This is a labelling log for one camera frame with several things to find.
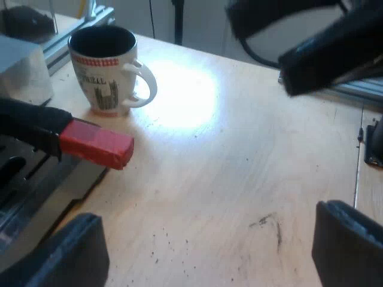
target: tool handle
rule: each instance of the tool handle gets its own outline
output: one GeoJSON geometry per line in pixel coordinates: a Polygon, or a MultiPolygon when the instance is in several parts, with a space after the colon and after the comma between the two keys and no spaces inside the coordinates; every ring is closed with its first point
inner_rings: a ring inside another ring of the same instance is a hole
{"type": "Polygon", "coordinates": [[[15,137],[59,158],[59,134],[70,121],[71,113],[62,109],[0,98],[0,134],[15,137]]]}

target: red checkered band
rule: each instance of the red checkered band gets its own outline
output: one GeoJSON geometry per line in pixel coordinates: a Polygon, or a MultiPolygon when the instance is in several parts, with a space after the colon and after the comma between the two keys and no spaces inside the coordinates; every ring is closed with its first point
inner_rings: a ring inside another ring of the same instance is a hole
{"type": "Polygon", "coordinates": [[[73,56],[73,59],[80,64],[93,66],[93,67],[108,67],[108,66],[118,65],[117,58],[99,60],[99,59],[90,59],[90,58],[83,58],[79,56],[73,56]]]}

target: black clamp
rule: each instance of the black clamp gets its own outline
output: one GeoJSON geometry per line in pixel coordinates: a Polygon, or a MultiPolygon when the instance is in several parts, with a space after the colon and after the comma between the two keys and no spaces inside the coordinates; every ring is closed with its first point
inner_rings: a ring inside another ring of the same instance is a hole
{"type": "Polygon", "coordinates": [[[383,117],[375,121],[374,126],[367,126],[364,149],[364,162],[383,167],[383,117]]]}

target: mug handle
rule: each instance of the mug handle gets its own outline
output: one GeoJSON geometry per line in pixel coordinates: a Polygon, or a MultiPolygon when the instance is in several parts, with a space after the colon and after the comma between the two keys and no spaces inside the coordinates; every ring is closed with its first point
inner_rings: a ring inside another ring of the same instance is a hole
{"type": "Polygon", "coordinates": [[[153,73],[149,70],[148,67],[146,67],[139,60],[134,59],[133,63],[125,63],[122,66],[121,71],[123,74],[134,73],[137,76],[140,76],[145,80],[150,89],[150,95],[148,99],[137,98],[137,101],[125,99],[124,103],[127,103],[127,106],[129,106],[130,108],[139,108],[140,106],[147,105],[154,99],[154,97],[157,94],[157,82],[156,78],[154,77],[153,73]]]}

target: red tip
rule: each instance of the red tip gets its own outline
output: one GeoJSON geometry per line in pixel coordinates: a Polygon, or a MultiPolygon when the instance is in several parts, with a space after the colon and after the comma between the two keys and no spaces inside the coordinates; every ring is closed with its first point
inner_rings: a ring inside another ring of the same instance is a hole
{"type": "Polygon", "coordinates": [[[133,155],[133,137],[82,121],[72,120],[59,137],[63,153],[112,169],[124,168],[133,155]]]}

